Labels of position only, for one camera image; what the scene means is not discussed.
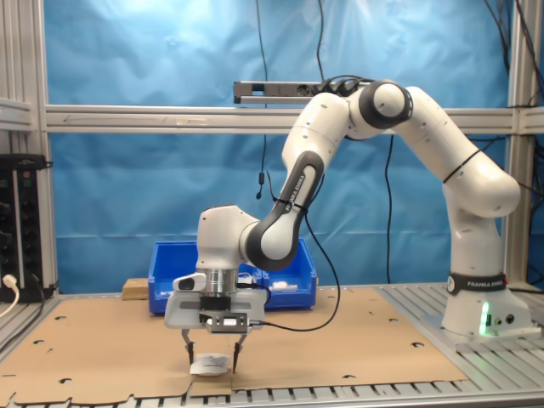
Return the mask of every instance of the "black cable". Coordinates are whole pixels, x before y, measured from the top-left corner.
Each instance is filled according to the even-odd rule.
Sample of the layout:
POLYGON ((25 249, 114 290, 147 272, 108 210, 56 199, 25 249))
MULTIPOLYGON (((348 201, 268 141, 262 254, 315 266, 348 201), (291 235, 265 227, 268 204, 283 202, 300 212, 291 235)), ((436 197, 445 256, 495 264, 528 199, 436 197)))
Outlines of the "black cable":
POLYGON ((29 321, 22 329, 17 331, 12 337, 9 338, 9 340, 3 344, 2 347, 0 347, 0 354, 2 354, 6 349, 9 347, 9 345, 15 341, 17 338, 19 338, 24 332, 26 332, 29 327, 31 327, 36 321, 39 319, 39 317, 42 315, 43 308, 45 306, 45 294, 43 293, 43 288, 40 285, 39 279, 35 275, 31 275, 31 278, 28 280, 32 283, 40 292, 40 296, 42 297, 42 304, 40 305, 40 309, 37 311, 37 313, 34 314, 31 321, 29 321))
POLYGON ((485 2, 485 5, 487 6, 487 9, 491 13, 491 16, 493 17, 493 21, 495 21, 496 28, 499 29, 499 35, 501 36, 501 46, 502 46, 502 62, 504 63, 504 68, 507 70, 507 73, 508 73, 510 72, 510 63, 508 61, 508 46, 504 38, 504 33, 502 32, 501 24, 499 23, 499 20, 496 18, 495 13, 493 12, 493 9, 491 8, 488 1, 484 0, 484 2, 485 2))
POLYGON ((323 254, 323 256, 325 256, 326 261, 331 266, 332 274, 334 275, 334 280, 335 280, 335 282, 337 284, 337 304, 334 307, 334 311, 332 312, 331 317, 329 317, 329 319, 325 323, 323 323, 322 325, 316 326, 316 327, 310 327, 308 329, 297 329, 297 328, 294 328, 294 327, 276 325, 275 323, 270 323, 269 321, 261 321, 261 320, 257 320, 255 322, 253 322, 252 326, 271 326, 271 327, 276 327, 278 329, 288 330, 289 332, 314 332, 316 330, 322 329, 323 327, 327 326, 329 323, 332 322, 332 320, 337 315, 338 307, 340 306, 340 294, 342 292, 342 290, 340 288, 340 281, 338 280, 337 271, 334 269, 334 265, 332 265, 332 261, 329 259, 329 256, 326 254, 325 249, 323 249, 323 246, 321 246, 320 242, 317 241, 317 238, 315 237, 314 231, 312 230, 312 227, 310 227, 310 225, 309 225, 308 214, 307 213, 304 214, 304 220, 306 221, 306 226, 308 227, 309 233, 312 235, 312 238, 314 238, 314 241, 317 244, 317 246, 319 247, 319 249, 321 250, 321 253, 323 254))
POLYGON ((338 79, 338 78, 353 78, 353 79, 359 79, 359 80, 362 81, 362 82, 374 82, 374 81, 376 81, 376 80, 374 80, 374 79, 365 78, 364 76, 346 75, 346 74, 336 75, 336 76, 333 76, 333 77, 331 77, 331 78, 327 78, 326 80, 327 80, 327 81, 332 81, 332 80, 338 79))
MULTIPOLYGON (((264 46, 263 46, 263 33, 261 30, 261 14, 258 8, 258 0, 255 0, 255 7, 257 9, 257 28, 258 28, 258 42, 261 47, 261 56, 263 57, 263 66, 264 66, 264 80, 267 82, 269 80, 269 69, 266 66, 266 58, 264 58, 264 46)), ((258 174, 258 183, 259 191, 255 198, 260 200, 263 195, 263 184, 264 184, 264 158, 266 157, 266 134, 263 135, 263 157, 261 158, 261 173, 258 174)))
POLYGON ((502 140, 504 139, 503 137, 501 136, 497 136, 496 138, 490 140, 490 142, 488 144, 486 144, 484 147, 482 147, 480 150, 481 151, 486 151, 488 150, 497 140, 502 140))
POLYGON ((510 292, 521 292, 521 293, 532 293, 534 295, 544 295, 543 291, 537 291, 533 289, 519 289, 517 287, 508 288, 510 289, 510 292))
MULTIPOLYGON (((325 180, 325 176, 323 176, 321 178, 320 185, 317 188, 317 190, 315 191, 315 194, 314 194, 314 196, 312 197, 312 199, 311 199, 311 201, 309 203, 310 205, 317 198, 317 195, 319 194, 319 192, 321 190, 321 186, 323 185, 324 180, 325 180)), ((274 198, 274 193, 272 191, 272 184, 271 183, 270 183, 270 194, 272 195, 272 198, 274 198)), ((332 322, 332 320, 337 315, 338 307, 340 306, 340 296, 341 296, 341 291, 342 291, 341 288, 340 288, 340 280, 338 279, 337 271, 334 269, 334 265, 332 264, 331 259, 326 254, 325 249, 323 249, 323 246, 321 246, 320 242, 318 241, 317 237, 314 234, 314 231, 312 230, 312 227, 309 224, 308 212, 304 213, 304 221, 306 221, 306 226, 308 227, 309 233, 312 235, 312 238, 314 238, 314 241, 317 244, 317 246, 319 247, 319 249, 321 250, 321 253, 325 257, 326 261, 329 263, 329 266, 331 267, 331 270, 332 270, 332 274, 334 275, 334 281, 337 284, 337 292, 338 292, 337 304, 334 307, 334 311, 332 312, 331 317, 325 323, 323 323, 322 325, 319 325, 317 327, 310 327, 308 329, 297 329, 297 328, 293 328, 293 327, 276 325, 275 323, 270 323, 269 321, 261 321, 261 320, 255 320, 254 322, 252 322, 252 326, 272 326, 272 327, 276 327, 278 329, 288 330, 289 332, 314 332, 316 330, 322 329, 323 327, 327 326, 329 323, 332 322)))
POLYGON ((388 159, 385 162, 385 184, 388 186, 388 195, 389 195, 389 215, 388 215, 388 230, 387 230, 387 242, 388 242, 388 251, 386 258, 386 273, 388 278, 388 283, 391 283, 391 275, 389 273, 389 254, 391 253, 391 217, 393 215, 393 196, 391 195, 391 185, 389 185, 389 163, 391 162, 391 154, 393 153, 393 142, 394 135, 391 135, 391 141, 389 142, 389 153, 388 159))
POLYGON ((523 183, 520 183, 519 181, 518 181, 518 184, 519 184, 520 186, 522 186, 524 189, 527 189, 527 190, 532 191, 532 192, 533 192, 534 194, 536 194, 537 196, 544 197, 544 193, 543 193, 542 191, 535 190, 535 189, 533 189, 532 187, 529 187, 528 185, 525 185, 525 184, 523 184, 523 183))
POLYGON ((497 18, 499 19, 499 26, 502 27, 505 43, 507 44, 507 49, 510 49, 510 8, 509 4, 507 3, 506 10, 507 10, 507 20, 504 20, 504 13, 503 10, 504 7, 504 0, 496 0, 496 13, 497 18))
POLYGON ((260 287, 261 289, 264 289, 266 291, 267 297, 266 297, 266 302, 264 302, 264 306, 266 306, 267 304, 269 304, 269 301, 272 298, 272 292, 270 291, 269 287, 259 285, 258 283, 256 285, 257 285, 257 287, 260 287))
POLYGON ((325 23, 325 19, 323 18, 323 4, 321 4, 321 0, 318 0, 318 4, 320 5, 321 28, 320 28, 320 40, 317 42, 317 65, 320 67, 321 81, 324 82, 325 77, 323 76, 323 67, 321 66, 320 51, 321 51, 321 41, 323 40, 323 25, 325 23))

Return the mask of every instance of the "cardboard table surface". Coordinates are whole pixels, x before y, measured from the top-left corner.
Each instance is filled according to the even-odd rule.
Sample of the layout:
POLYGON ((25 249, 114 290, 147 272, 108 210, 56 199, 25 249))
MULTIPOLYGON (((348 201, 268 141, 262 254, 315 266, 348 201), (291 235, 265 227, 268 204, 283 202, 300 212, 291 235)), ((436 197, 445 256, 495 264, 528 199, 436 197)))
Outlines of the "cardboard table surface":
MULTIPOLYGON (((342 290, 335 320, 312 332, 274 327, 244 342, 236 374, 191 378, 178 330, 150 316, 145 301, 63 301, 0 365, 0 406, 108 404, 233 389, 297 388, 465 379, 409 321, 371 288, 342 290)), ((274 312, 267 321, 313 327, 326 321, 337 292, 318 291, 312 311, 274 312)), ((191 331, 196 353, 233 354, 238 337, 191 331)))

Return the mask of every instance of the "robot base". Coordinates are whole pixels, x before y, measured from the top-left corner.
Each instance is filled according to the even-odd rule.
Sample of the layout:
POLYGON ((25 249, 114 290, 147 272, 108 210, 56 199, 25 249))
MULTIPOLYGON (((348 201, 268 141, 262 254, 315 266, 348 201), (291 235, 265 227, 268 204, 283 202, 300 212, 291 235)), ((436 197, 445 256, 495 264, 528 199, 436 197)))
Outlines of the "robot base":
POLYGON ((422 325, 428 329, 433 335, 435 335, 439 341, 448 346, 451 350, 456 352, 465 352, 467 347, 475 344, 493 344, 501 343, 513 340, 537 340, 541 338, 540 327, 527 327, 524 329, 517 329, 511 331, 503 331, 500 336, 463 336, 456 334, 453 331, 446 330, 442 326, 441 316, 425 316, 421 321, 422 325))
POLYGON ((422 323, 443 343, 461 351, 470 344, 540 338, 541 328, 533 320, 527 304, 505 289, 450 295, 444 319, 426 316, 422 323))

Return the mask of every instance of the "aluminum frame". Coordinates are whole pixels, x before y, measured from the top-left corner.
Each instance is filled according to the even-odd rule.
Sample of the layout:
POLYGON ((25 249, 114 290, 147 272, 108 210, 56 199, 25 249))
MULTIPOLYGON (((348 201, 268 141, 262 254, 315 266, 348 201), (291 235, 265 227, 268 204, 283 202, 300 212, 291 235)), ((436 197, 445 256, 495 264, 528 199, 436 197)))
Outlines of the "aluminum frame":
MULTIPOLYGON (((0 152, 32 153, 51 160, 46 133, 43 1, 1 0, 0 2, 0 152)), ((57 281, 54 233, 52 171, 37 173, 42 283, 57 281)), ((17 232, 20 242, 20 231, 17 232)), ((22 276, 23 265, 19 265, 22 276)))
MULTIPOLYGON (((527 28, 533 39, 537 63, 541 52, 542 1, 520 0, 527 23, 527 28)), ((526 39, 520 23, 518 9, 513 7, 512 26, 512 57, 510 63, 510 78, 508 87, 508 103, 511 106, 534 105, 534 95, 538 88, 534 62, 527 48, 526 39)), ((526 118, 529 111, 514 112, 514 121, 519 113, 526 118)), ((533 155, 535 139, 524 136, 525 123, 514 126, 517 132, 507 138, 505 169, 520 183, 532 185, 533 155)), ((502 266, 507 278, 512 282, 527 281, 527 262, 529 256, 530 229, 530 200, 531 193, 521 189, 521 198, 514 212, 502 222, 502 266)))
MULTIPOLYGON (((46 105, 50 133, 288 134, 302 109, 46 105)), ((446 109, 466 134, 510 134, 513 109, 446 109)))

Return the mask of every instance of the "blue backdrop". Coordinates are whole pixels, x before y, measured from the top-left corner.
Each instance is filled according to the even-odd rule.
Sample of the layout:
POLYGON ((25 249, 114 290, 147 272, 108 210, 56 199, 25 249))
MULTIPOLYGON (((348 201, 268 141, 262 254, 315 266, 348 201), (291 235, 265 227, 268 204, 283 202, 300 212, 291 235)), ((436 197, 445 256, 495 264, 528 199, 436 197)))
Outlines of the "blue backdrop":
MULTIPOLYGON (((318 81, 316 0, 260 0, 270 81, 318 81)), ((498 33, 474 0, 324 0, 326 77, 389 78, 444 107, 502 107, 498 33)), ((263 80, 253 0, 46 0, 52 104, 232 105, 232 84, 263 80)), ((286 175, 285 136, 269 136, 265 168, 286 175)), ((52 134, 63 292, 119 291, 145 276, 156 241, 194 240, 199 213, 234 203, 256 217, 261 135, 52 134)), ((345 141, 309 218, 342 283, 385 281, 388 137, 345 141)), ((490 155, 503 164, 504 144, 490 155)), ((395 141, 393 282, 445 281, 450 233, 441 183, 395 141)), ((325 259, 302 230, 322 283, 325 259)))

